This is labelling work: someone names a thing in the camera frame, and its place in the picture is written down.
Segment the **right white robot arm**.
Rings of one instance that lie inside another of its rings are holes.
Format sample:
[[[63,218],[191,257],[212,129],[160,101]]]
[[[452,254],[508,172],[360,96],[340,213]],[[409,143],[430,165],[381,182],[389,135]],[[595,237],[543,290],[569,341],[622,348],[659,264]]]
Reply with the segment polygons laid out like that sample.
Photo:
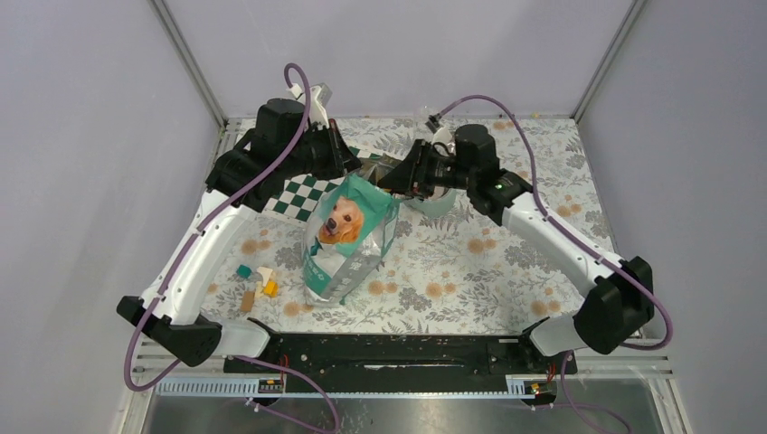
[[[651,268],[640,257],[625,260],[602,249],[567,222],[559,222],[533,186],[502,168],[496,141],[479,124],[458,127],[454,151],[416,140],[408,155],[377,186],[407,198],[426,199],[439,187],[465,191],[474,209],[544,254],[582,294],[574,313],[528,327],[518,358],[540,373],[554,356],[589,348],[610,354],[624,346],[653,316]]]

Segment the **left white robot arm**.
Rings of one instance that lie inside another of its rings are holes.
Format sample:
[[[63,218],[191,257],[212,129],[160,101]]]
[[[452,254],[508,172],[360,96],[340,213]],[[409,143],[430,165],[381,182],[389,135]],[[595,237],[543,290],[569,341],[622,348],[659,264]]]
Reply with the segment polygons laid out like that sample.
[[[272,370],[281,350],[270,333],[252,321],[206,318],[207,289],[240,233],[287,181],[337,179],[359,166],[320,98],[270,99],[254,127],[216,159],[173,258],[141,295],[120,299],[118,314],[190,367],[245,356],[258,371]]]

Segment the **green pet food bag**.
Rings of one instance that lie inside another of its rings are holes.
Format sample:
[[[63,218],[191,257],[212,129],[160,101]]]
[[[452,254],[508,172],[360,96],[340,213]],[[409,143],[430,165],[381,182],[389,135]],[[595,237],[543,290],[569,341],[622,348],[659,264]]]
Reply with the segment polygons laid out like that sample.
[[[400,202],[377,186],[399,161],[361,160],[358,171],[325,193],[310,214],[302,243],[302,276],[308,303],[342,304],[347,294],[384,262],[392,247]]]

